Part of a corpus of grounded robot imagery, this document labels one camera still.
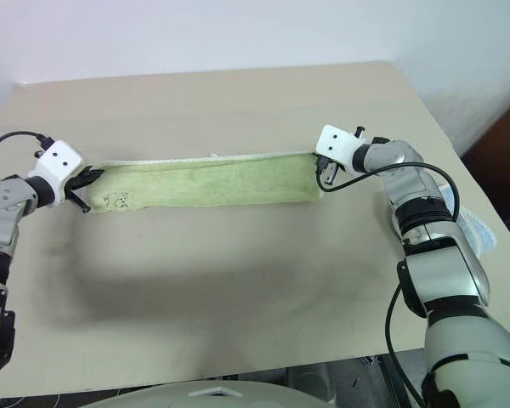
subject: beige table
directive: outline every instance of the beige table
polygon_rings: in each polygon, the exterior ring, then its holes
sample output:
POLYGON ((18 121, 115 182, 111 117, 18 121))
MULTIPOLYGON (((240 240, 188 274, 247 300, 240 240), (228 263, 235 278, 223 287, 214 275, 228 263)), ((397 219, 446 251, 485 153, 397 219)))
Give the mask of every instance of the beige table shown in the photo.
MULTIPOLYGON (((510 330, 510 235, 451 143, 386 63, 133 76, 16 89, 0 133, 67 140, 89 163, 311 150, 323 125, 405 139, 456 180, 495 232, 481 261, 490 312, 510 330)), ((0 177, 35 144, 0 147, 0 177)), ((8 281, 14 356, 0 395, 166 383, 386 351, 402 252, 377 178, 310 204, 151 208, 82 215, 67 203, 22 221, 8 281)), ((402 300, 397 349, 425 322, 402 300)))

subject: black cable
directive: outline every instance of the black cable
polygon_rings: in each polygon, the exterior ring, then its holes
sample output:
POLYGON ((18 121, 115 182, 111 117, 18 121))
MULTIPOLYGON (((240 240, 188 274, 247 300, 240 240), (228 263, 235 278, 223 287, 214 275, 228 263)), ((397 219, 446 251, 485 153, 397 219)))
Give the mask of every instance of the black cable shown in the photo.
POLYGON ((319 186, 320 189, 322 189, 326 193, 332 193, 333 191, 338 191, 338 190, 344 189, 346 187, 349 187, 352 184, 359 183, 360 181, 367 179, 370 176, 373 176, 375 174, 385 172, 385 171, 388 171, 388 170, 391 170, 394 168, 399 168, 399 167, 425 167, 425 168, 428 168, 429 170, 433 170, 434 172, 440 174, 445 179, 445 181, 448 182, 448 184, 450 185, 450 188, 451 188, 451 192, 453 193, 454 203, 453 203, 453 214, 451 217, 452 217, 453 221, 457 221, 457 219, 459 218, 459 208, 460 208, 459 191, 457 189, 457 186, 456 186, 455 182, 453 181, 453 178, 451 178, 451 176, 448 173, 446 173, 444 170, 442 170, 439 167, 433 166, 432 164, 427 164, 427 163, 417 162, 417 161, 407 161, 405 163, 389 164, 387 166, 383 166, 383 167, 377 168, 376 170, 372 170, 371 172, 365 173, 362 176, 359 176, 358 178, 349 180, 346 183, 343 183, 343 184, 337 185, 336 187, 331 187, 331 188, 327 188, 321 183, 321 179, 320 179, 321 174, 319 173, 319 171, 316 172, 315 178, 317 180, 317 185, 319 186))
POLYGON ((414 400, 421 406, 422 408, 425 407, 425 403, 423 402, 423 398, 421 395, 417 392, 417 390, 414 388, 414 386, 411 384, 410 380, 408 379, 408 376, 400 366, 399 361, 397 360, 397 355, 394 352, 393 344, 391 343, 391 316, 393 314, 394 305, 397 302, 397 298, 399 297, 400 293, 400 285, 397 286, 397 288, 394 291, 393 297, 391 297, 391 302, 389 302, 388 306, 388 312, 385 316, 385 343, 388 345, 389 355, 391 356, 391 360, 393 361, 393 364, 397 371, 399 372, 399 376, 402 379, 402 382, 405 384, 405 386, 408 388, 408 391, 410 391, 410 394, 412 397, 414 397, 414 400))
POLYGON ((26 136, 33 136, 33 137, 35 137, 40 142, 40 145, 45 150, 47 150, 48 147, 50 145, 52 145, 53 142, 54 142, 53 139, 51 139, 49 137, 46 137, 45 135, 43 135, 41 133, 31 132, 29 130, 18 130, 18 131, 9 132, 9 133, 6 133, 6 134, 3 134, 2 136, 0 136, 0 143, 2 141, 4 141, 5 139, 11 138, 12 136, 18 136, 18 135, 26 135, 26 136))

